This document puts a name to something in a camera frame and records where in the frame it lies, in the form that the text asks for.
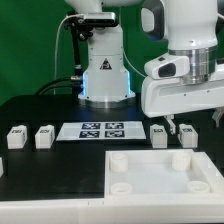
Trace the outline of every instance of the black cable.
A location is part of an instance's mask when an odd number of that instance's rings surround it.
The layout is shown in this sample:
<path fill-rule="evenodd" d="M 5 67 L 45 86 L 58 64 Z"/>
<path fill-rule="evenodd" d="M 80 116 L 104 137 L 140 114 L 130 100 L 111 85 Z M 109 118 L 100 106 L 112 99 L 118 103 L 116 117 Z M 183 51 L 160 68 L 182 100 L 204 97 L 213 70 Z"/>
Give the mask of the black cable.
<path fill-rule="evenodd" d="M 66 78 L 61 78 L 61 79 L 56 79 L 52 82 L 49 82 L 47 84 L 45 84 L 44 86 L 42 86 L 34 95 L 39 95 L 44 89 L 46 89 L 47 87 L 59 83 L 59 82 L 64 82 L 64 81 L 71 81 L 70 77 L 66 77 Z"/>
<path fill-rule="evenodd" d="M 51 90 L 51 89 L 59 89 L 59 88 L 72 88 L 73 86 L 72 85 L 70 85 L 70 86 L 51 86 L 51 87 L 48 87 L 47 89 L 45 89 L 42 93 L 41 93 L 41 95 L 44 95 L 46 92 L 48 92 L 49 90 Z"/>

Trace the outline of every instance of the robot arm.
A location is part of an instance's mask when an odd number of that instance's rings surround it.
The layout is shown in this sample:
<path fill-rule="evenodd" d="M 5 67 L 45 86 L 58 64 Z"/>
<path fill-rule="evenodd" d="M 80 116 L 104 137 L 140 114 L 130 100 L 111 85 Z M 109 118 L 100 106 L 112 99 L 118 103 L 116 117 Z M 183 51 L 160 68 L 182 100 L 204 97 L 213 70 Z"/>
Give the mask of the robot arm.
<path fill-rule="evenodd" d="M 88 68 L 83 73 L 79 102 L 115 108 L 135 102 L 129 71 L 123 64 L 123 30 L 113 12 L 102 7 L 128 6 L 141 0 L 65 0 L 83 18 L 75 23 L 80 40 L 88 40 Z"/>
<path fill-rule="evenodd" d="M 141 0 L 65 0 L 78 13 L 102 12 L 102 6 L 128 6 Z"/>

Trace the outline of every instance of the green backdrop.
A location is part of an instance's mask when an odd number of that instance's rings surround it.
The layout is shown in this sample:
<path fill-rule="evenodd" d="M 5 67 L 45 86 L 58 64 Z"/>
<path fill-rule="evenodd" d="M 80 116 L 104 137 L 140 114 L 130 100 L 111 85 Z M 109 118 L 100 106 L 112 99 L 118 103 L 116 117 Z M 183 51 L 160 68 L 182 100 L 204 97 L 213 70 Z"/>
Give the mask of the green backdrop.
<path fill-rule="evenodd" d="M 145 36 L 140 8 L 141 4 L 122 9 L 122 27 L 127 56 L 144 73 L 145 62 L 165 53 L 167 42 L 154 43 Z M 56 32 L 68 11 L 71 8 L 63 0 L 0 0 L 0 105 L 13 96 L 34 94 L 53 80 Z M 224 55 L 223 37 L 224 32 L 219 35 L 219 57 Z M 81 43 L 80 48 L 82 65 L 86 68 L 87 44 Z M 70 32 L 63 30 L 58 78 L 73 75 L 73 67 Z M 132 90 L 140 92 L 143 79 L 126 67 L 131 72 Z"/>

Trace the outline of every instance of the black table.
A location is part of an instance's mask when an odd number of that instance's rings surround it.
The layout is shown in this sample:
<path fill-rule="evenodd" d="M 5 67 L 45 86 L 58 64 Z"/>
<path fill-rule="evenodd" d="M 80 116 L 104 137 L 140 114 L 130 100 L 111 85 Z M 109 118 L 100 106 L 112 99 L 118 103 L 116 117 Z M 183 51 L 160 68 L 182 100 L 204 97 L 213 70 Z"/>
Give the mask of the black table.
<path fill-rule="evenodd" d="M 199 134 L 196 151 L 208 154 L 224 174 L 224 122 L 212 120 L 213 110 L 175 116 L 175 124 L 191 124 Z M 56 136 L 64 122 L 142 121 L 146 140 L 54 141 L 51 149 L 37 150 L 35 134 L 40 126 L 54 125 Z M 0 107 L 0 156 L 4 175 L 0 178 L 0 201 L 67 198 L 100 198 L 104 195 L 105 152 L 149 150 L 150 126 L 164 125 L 168 148 L 182 148 L 171 135 L 164 118 L 149 119 L 136 104 L 118 109 L 80 106 L 70 95 L 18 96 Z M 8 150 L 6 136 L 13 126 L 26 125 L 28 140 L 22 150 Z"/>

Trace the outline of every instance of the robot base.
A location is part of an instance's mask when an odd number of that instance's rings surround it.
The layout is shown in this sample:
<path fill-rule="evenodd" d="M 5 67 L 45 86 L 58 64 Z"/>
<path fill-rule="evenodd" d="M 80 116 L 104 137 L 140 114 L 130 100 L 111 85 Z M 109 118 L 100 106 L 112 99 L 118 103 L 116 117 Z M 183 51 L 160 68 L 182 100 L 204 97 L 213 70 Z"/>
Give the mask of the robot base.
<path fill-rule="evenodd" d="M 81 94 L 79 94 L 79 103 L 81 105 L 93 107 L 93 108 L 119 108 L 119 107 L 124 107 L 129 104 L 134 104 L 135 103 L 135 93 L 131 93 L 124 99 L 118 99 L 114 101 L 94 101 L 87 99 Z"/>
<path fill-rule="evenodd" d="M 154 80 L 142 86 L 142 109 L 148 117 L 159 117 L 224 106 L 224 65 L 218 65 L 208 82 L 185 85 L 182 78 Z"/>

